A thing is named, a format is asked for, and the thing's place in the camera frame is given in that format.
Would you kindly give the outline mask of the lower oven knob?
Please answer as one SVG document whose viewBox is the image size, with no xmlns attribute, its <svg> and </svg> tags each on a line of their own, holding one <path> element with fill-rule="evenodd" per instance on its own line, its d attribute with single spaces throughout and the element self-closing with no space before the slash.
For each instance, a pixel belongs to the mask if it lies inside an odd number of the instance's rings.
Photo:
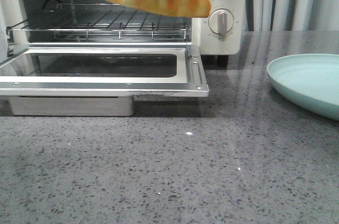
<svg viewBox="0 0 339 224">
<path fill-rule="evenodd" d="M 218 9 L 209 17 L 210 30 L 218 35 L 226 35 L 233 27 L 234 17 L 227 9 Z"/>
</svg>

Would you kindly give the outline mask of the glass oven door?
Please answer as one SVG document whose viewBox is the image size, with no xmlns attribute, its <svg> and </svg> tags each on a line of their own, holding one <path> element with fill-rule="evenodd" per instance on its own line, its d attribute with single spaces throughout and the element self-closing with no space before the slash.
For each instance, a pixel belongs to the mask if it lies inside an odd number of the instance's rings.
<svg viewBox="0 0 339 224">
<path fill-rule="evenodd" d="M 27 46 L 1 63 L 7 96 L 205 97 L 196 47 Z"/>
</svg>

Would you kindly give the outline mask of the light green round plate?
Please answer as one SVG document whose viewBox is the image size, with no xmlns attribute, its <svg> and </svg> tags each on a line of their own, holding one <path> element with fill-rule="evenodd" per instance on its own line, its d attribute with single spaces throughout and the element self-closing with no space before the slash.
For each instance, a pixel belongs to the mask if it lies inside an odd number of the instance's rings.
<svg viewBox="0 0 339 224">
<path fill-rule="evenodd" d="M 273 60 L 267 66 L 272 86 L 292 103 L 338 120 L 338 55 L 299 54 Z"/>
</svg>

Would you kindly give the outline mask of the grey curtain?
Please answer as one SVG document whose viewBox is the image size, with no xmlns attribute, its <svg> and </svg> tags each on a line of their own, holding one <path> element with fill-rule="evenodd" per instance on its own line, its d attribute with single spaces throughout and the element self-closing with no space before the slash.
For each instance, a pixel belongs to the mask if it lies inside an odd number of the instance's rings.
<svg viewBox="0 0 339 224">
<path fill-rule="evenodd" d="M 337 31 L 338 0 L 246 0 L 245 31 Z"/>
</svg>

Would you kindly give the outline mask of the white toaster oven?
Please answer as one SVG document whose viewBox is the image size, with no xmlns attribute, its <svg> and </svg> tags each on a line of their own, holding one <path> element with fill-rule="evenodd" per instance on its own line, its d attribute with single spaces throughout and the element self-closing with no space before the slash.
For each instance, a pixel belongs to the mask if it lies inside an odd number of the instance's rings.
<svg viewBox="0 0 339 224">
<path fill-rule="evenodd" d="M 2 52 L 5 60 L 16 49 L 27 46 L 112 46 L 112 47 L 196 47 L 202 56 L 216 56 L 219 66 L 226 66 L 228 57 L 238 53 L 241 43 L 242 22 L 245 0 L 209 0 L 211 11 L 208 17 L 184 17 L 192 20 L 190 42 L 77 42 L 49 41 L 29 42 L 28 37 L 19 35 L 12 39 L 6 29 L 26 19 L 33 12 L 59 4 L 117 4 L 105 0 L 1 0 L 1 31 L 6 40 Z M 233 17 L 232 29 L 226 35 L 213 33 L 209 28 L 209 17 L 215 10 L 227 9 Z M 133 99 L 136 96 L 118 97 L 60 97 L 60 96 L 5 96 L 15 115 L 54 115 L 54 116 L 130 116 L 134 112 Z"/>
</svg>

